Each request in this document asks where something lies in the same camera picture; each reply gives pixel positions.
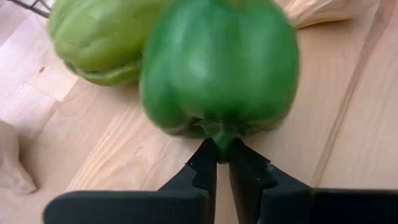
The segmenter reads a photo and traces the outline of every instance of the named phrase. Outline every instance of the wooden surface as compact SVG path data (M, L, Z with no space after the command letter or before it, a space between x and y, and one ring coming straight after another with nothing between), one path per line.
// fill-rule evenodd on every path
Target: wooden surface
M247 139L312 186L397 189L398 2L362 17L298 32L302 76L277 131ZM145 117L135 84L94 86L55 56L45 20L0 7L0 119L22 142L39 190L0 190L0 223L40 223L49 200L77 189L155 190L200 141L170 138ZM228 167L218 172L217 223L237 223Z

